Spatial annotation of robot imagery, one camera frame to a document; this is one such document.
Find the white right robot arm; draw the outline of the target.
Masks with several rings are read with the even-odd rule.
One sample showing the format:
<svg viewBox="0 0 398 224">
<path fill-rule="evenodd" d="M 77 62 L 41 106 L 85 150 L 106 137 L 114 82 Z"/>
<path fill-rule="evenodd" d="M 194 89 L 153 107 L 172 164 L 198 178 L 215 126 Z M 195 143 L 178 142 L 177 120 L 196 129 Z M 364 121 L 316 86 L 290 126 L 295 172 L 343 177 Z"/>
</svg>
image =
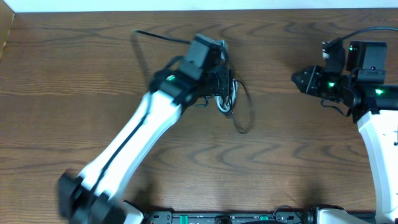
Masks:
<svg viewBox="0 0 398 224">
<path fill-rule="evenodd" d="M 384 83 L 382 70 L 349 75 L 309 66 L 292 75 L 301 93 L 326 101 L 342 102 L 368 152 L 376 193 L 376 223 L 397 223 L 397 86 Z"/>
</svg>

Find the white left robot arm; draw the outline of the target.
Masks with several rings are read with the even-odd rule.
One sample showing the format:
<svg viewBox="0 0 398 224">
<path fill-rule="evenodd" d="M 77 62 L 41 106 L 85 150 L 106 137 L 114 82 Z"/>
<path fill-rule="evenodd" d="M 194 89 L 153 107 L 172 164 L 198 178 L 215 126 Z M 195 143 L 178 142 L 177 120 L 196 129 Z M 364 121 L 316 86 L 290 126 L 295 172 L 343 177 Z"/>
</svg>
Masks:
<svg viewBox="0 0 398 224">
<path fill-rule="evenodd" d="M 200 97 L 230 89 L 232 76 L 222 65 L 208 71 L 156 72 L 136 112 L 111 144 L 76 177 L 65 172 L 59 178 L 60 216 L 69 223 L 143 223 L 144 212 L 121 199 L 131 177 L 183 112 Z"/>
</svg>

